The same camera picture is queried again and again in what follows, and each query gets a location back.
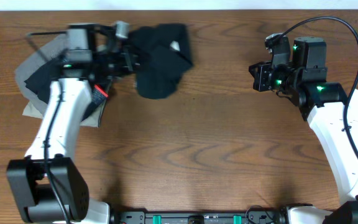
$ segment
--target wooden table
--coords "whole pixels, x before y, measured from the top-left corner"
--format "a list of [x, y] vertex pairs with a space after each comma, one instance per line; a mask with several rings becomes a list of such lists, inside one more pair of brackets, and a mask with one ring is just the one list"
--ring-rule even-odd
[[[22, 116], [27, 100], [14, 70], [33, 50], [28, 32], [72, 22], [188, 25], [195, 67], [166, 100], [137, 95], [134, 77], [115, 85], [100, 128], [81, 128], [76, 164], [93, 198], [147, 210], [245, 210], [308, 202], [339, 206], [333, 174], [317, 137], [297, 108], [252, 89], [248, 66], [270, 59], [264, 38], [314, 16], [334, 15], [358, 31], [358, 11], [0, 12], [0, 223], [20, 223], [6, 180], [41, 120]], [[327, 42], [328, 80], [349, 91], [357, 47], [340, 23], [318, 21], [290, 35]], [[40, 37], [39, 44], [51, 40]]]

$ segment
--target wood grain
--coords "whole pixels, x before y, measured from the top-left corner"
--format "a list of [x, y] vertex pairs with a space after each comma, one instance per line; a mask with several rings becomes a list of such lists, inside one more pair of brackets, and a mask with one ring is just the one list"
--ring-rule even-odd
[[[166, 100], [137, 95], [133, 77], [115, 85], [100, 128], [81, 128], [76, 164], [93, 198], [147, 210], [245, 210], [308, 202], [339, 205], [324, 152], [298, 110], [273, 93], [252, 90], [248, 66], [268, 60], [264, 38], [314, 16], [333, 15], [358, 31], [358, 11], [86, 11], [0, 12], [0, 223], [20, 223], [6, 180], [40, 120], [22, 116], [27, 100], [14, 70], [31, 53], [28, 32], [71, 22], [189, 27], [195, 67]], [[294, 30], [323, 37], [328, 80], [349, 90], [357, 47], [341, 24], [319, 21]], [[39, 44], [51, 37], [40, 37]]]

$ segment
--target wooden surface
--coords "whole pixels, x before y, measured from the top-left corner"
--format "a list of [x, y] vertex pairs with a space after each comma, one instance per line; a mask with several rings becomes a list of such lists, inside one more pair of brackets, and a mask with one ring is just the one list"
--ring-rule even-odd
[[[309, 17], [334, 15], [358, 31], [358, 11], [0, 12], [0, 223], [20, 223], [6, 180], [41, 120], [22, 116], [27, 100], [14, 70], [32, 49], [28, 32], [72, 22], [188, 25], [195, 67], [166, 100], [147, 100], [133, 76], [115, 85], [100, 128], [81, 128], [76, 164], [93, 198], [147, 210], [245, 210], [308, 202], [339, 205], [333, 174], [298, 109], [252, 89], [248, 66], [270, 59], [264, 38]], [[349, 90], [357, 47], [341, 24], [319, 21], [290, 35], [323, 37], [329, 81]], [[39, 44], [51, 37], [40, 37]]]

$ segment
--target folded cloth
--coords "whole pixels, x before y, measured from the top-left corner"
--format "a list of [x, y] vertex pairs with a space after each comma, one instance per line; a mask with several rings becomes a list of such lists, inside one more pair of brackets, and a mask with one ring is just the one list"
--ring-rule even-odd
[[[30, 101], [25, 107], [23, 115], [42, 118], [42, 115], [45, 114], [49, 100], [50, 76], [56, 74], [56, 71], [53, 71], [54, 67], [48, 66], [48, 64], [54, 63], [54, 58], [65, 48], [65, 41], [65, 35], [59, 35], [40, 48], [49, 59], [47, 63], [35, 52], [15, 70], [16, 83], [23, 96]], [[50, 70], [40, 70], [39, 68], [43, 66]], [[93, 113], [84, 119], [81, 125], [99, 127], [105, 104], [106, 102], [103, 102], [97, 108], [95, 107]]]
[[139, 54], [136, 88], [145, 98], [170, 96], [177, 90], [183, 74], [193, 66], [184, 24], [141, 27], [129, 34], [129, 43]]

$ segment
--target gray cloth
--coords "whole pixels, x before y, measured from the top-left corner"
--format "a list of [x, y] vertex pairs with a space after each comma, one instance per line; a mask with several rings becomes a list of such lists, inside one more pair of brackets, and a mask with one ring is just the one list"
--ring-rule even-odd
[[[59, 35], [51, 42], [41, 47], [41, 51], [48, 57], [48, 59], [55, 58], [65, 48], [66, 37]], [[15, 70], [15, 81], [23, 96], [29, 99], [29, 103], [24, 108], [23, 115], [33, 118], [42, 118], [47, 109], [47, 104], [38, 99], [37, 95], [25, 87], [24, 81], [27, 80], [38, 68], [45, 64], [45, 61], [34, 52], [29, 58], [21, 63]], [[99, 127], [103, 109], [106, 102], [100, 106], [84, 121], [81, 126]]]

